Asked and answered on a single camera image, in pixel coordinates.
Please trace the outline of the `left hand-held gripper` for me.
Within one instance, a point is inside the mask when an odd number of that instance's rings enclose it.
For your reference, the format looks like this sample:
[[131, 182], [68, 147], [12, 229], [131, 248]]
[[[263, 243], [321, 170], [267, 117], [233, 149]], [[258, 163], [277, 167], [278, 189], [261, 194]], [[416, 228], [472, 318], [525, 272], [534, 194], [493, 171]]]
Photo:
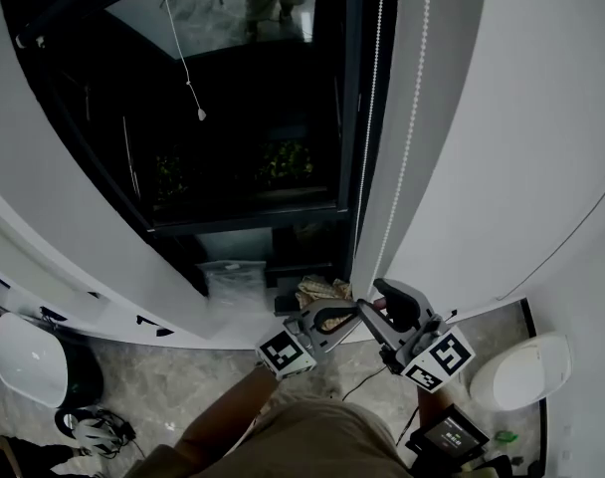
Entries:
[[[256, 354], [275, 379], [328, 364], [331, 352], [360, 324], [356, 304], [342, 299], [311, 302], [301, 315], [277, 319], [256, 343]], [[312, 340], [316, 334], [318, 345]]]

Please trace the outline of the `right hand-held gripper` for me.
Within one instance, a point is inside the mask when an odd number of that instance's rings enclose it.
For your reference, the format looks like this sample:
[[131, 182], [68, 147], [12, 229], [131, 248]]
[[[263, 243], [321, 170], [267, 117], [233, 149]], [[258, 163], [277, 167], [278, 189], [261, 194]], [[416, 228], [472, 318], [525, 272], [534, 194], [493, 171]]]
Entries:
[[375, 279], [373, 287], [384, 299], [384, 310], [359, 299], [358, 315], [382, 345], [380, 355], [391, 373], [435, 392], [476, 357], [460, 328], [433, 315], [420, 291], [385, 278]]

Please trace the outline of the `person's right forearm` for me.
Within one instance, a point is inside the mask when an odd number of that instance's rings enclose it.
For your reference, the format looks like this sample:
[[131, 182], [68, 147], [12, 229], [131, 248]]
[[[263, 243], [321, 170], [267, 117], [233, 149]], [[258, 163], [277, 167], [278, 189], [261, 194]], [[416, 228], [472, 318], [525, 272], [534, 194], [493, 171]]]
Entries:
[[418, 416], [421, 427], [435, 421], [455, 401], [452, 392], [444, 387], [435, 392], [418, 389]]

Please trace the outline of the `person's left forearm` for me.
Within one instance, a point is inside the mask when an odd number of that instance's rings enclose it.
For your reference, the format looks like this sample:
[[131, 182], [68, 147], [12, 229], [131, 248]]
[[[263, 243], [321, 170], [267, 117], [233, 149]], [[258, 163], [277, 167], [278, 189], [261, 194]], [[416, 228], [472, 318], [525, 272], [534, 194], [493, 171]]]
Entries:
[[251, 426], [279, 383], [255, 367], [194, 419], [174, 448], [201, 470], [225, 456]]

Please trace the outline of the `beige crumpled cloth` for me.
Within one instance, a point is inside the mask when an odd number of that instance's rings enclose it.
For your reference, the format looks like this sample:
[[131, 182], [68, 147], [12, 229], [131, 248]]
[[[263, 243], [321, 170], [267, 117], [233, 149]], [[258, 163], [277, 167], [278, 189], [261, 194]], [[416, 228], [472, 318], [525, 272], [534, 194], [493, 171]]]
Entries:
[[301, 305], [302, 311], [311, 302], [320, 299], [342, 299], [353, 301], [351, 285], [339, 279], [328, 282], [319, 275], [304, 276], [298, 284], [295, 293]]

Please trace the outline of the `small black box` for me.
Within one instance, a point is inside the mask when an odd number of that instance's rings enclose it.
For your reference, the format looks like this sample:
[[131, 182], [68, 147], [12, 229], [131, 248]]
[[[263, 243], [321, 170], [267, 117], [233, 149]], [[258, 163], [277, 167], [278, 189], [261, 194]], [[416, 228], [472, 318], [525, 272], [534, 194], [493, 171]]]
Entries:
[[296, 296], [276, 296], [274, 300], [274, 314], [276, 317], [289, 317], [298, 314], [301, 305]]

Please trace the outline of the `clear plastic bag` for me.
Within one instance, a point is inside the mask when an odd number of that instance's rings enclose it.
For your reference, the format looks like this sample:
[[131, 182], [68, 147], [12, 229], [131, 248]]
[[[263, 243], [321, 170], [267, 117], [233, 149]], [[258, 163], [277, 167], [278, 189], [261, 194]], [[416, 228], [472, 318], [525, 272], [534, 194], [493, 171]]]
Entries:
[[221, 260], [198, 266], [208, 288], [208, 308], [215, 312], [257, 313], [267, 308], [264, 261]]

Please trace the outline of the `person's beige shirt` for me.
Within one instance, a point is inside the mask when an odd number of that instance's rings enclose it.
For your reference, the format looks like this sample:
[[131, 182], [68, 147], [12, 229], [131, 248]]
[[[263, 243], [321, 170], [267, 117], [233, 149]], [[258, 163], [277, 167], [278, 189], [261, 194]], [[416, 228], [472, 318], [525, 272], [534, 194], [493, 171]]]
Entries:
[[353, 403], [304, 399], [271, 409], [226, 456], [198, 471], [161, 444], [123, 478], [413, 478], [386, 424]]

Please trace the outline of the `black wrist-mounted screen device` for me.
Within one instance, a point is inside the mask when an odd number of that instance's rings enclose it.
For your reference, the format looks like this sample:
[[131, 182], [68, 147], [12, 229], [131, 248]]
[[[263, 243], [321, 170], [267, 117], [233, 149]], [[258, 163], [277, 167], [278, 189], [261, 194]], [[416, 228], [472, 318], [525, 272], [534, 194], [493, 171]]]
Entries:
[[463, 410], [451, 404], [430, 423], [414, 431], [405, 447], [418, 457], [441, 464], [447, 472], [457, 472], [464, 464], [482, 456], [489, 440]]

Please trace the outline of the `white toilet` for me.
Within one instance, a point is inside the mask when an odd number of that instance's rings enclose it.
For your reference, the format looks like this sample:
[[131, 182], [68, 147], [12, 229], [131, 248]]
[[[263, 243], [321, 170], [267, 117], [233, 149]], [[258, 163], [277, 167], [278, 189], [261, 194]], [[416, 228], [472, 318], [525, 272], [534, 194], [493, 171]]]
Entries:
[[572, 373], [568, 338], [547, 333], [528, 339], [486, 362], [470, 384], [470, 397], [482, 408], [514, 411], [560, 389]]

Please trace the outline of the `green plant outside window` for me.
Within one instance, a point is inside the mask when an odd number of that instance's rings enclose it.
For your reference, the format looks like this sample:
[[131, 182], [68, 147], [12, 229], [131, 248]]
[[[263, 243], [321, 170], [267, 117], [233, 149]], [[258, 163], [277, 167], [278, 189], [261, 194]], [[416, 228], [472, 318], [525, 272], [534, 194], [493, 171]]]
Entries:
[[167, 201], [182, 195], [187, 185], [179, 158], [157, 156], [155, 166], [156, 196], [159, 201]]
[[283, 188], [311, 178], [310, 150], [297, 140], [270, 141], [260, 146], [255, 179], [269, 188]]

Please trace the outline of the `dark window pane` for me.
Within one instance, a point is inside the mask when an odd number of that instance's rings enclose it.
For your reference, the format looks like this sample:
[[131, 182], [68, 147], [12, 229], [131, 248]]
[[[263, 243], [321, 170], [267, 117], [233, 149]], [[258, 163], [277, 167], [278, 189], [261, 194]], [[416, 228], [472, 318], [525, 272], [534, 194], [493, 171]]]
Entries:
[[[119, 216], [200, 295], [198, 266], [264, 261], [294, 295], [349, 277], [381, 134], [398, 0], [118, 0], [21, 49], [28, 0], [1, 9], [29, 87]], [[255, 179], [297, 140], [311, 178]], [[186, 191], [156, 196], [157, 156]]]

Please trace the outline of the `white bathtub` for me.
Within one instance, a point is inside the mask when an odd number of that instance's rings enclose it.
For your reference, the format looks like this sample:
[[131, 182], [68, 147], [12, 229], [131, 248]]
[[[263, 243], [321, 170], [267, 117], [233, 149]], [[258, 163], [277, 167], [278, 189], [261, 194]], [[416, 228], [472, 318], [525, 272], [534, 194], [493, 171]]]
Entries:
[[103, 394], [101, 368], [90, 347], [12, 313], [0, 317], [0, 378], [53, 409], [92, 405]]

